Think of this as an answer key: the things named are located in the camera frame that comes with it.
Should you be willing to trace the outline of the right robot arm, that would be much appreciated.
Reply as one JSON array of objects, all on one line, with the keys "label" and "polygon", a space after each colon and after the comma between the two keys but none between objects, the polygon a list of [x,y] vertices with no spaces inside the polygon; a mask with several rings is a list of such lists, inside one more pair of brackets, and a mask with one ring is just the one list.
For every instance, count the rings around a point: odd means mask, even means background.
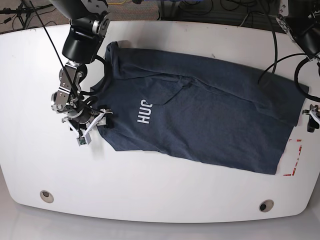
[{"label": "right robot arm", "polygon": [[62,122],[75,133],[79,145],[88,145],[90,131],[97,125],[105,126],[110,113],[108,109],[92,107],[98,93],[107,85],[106,75],[93,91],[84,91],[80,86],[88,74],[87,65],[92,62],[101,62],[104,74],[109,71],[107,62],[98,55],[110,24],[109,5],[105,0],[52,0],[51,4],[70,24],[62,48],[67,63],[61,66],[60,84],[51,96],[51,109],[65,115]]}]

